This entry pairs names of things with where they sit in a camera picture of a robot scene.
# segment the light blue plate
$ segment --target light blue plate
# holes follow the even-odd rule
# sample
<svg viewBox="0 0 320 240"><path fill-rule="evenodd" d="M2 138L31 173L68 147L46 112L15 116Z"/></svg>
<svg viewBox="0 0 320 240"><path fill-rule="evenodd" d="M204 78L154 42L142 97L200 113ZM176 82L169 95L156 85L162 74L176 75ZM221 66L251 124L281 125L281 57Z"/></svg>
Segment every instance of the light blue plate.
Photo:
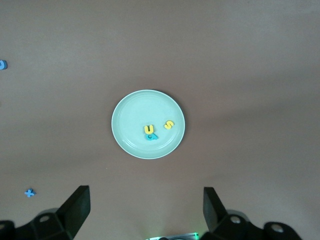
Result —
<svg viewBox="0 0 320 240"><path fill-rule="evenodd" d="M167 121L174 125L166 129ZM153 125L158 139L147 140L145 126ZM115 107L113 136L128 154L141 159L158 159L178 147L185 133L185 118L179 105L156 90L139 90L125 96Z"/></svg>

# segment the screw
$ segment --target screw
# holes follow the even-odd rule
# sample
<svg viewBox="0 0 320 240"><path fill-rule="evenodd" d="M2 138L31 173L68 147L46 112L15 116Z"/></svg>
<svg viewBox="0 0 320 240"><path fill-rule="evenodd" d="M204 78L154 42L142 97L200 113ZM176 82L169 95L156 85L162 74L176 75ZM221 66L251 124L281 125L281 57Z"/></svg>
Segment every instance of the screw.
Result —
<svg viewBox="0 0 320 240"><path fill-rule="evenodd" d="M45 222L45 221L48 221L49 218L50 218L49 216L43 216L43 217L40 218L39 222L40 222L40 223L43 223L43 222Z"/></svg>
<svg viewBox="0 0 320 240"><path fill-rule="evenodd" d="M237 216L232 216L230 218L231 222L233 222L234 224L239 224L241 221L240 221L240 218L237 217Z"/></svg>
<svg viewBox="0 0 320 240"><path fill-rule="evenodd" d="M273 229L273 231L275 231L277 233L283 233L284 232L284 229L279 224L272 224L271 228Z"/></svg>

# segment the green light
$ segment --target green light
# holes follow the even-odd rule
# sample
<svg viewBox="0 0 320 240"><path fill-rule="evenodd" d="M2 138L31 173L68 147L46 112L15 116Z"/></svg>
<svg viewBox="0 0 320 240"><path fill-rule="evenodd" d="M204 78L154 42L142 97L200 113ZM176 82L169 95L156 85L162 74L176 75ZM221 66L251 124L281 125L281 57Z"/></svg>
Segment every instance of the green light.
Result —
<svg viewBox="0 0 320 240"><path fill-rule="evenodd" d="M195 240L199 240L199 234L197 232L194 232L194 238Z"/></svg>

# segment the plate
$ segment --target plate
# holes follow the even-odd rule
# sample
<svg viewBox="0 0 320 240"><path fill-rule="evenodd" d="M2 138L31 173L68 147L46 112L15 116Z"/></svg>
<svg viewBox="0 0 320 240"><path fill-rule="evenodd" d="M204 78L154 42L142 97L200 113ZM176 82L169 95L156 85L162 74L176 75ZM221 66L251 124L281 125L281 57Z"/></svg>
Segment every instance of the plate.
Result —
<svg viewBox="0 0 320 240"><path fill-rule="evenodd" d="M145 126L153 134L146 134ZM175 150L185 133L185 117L167 94L139 90L125 96L115 107L111 127L119 146L140 159L158 159Z"/></svg>

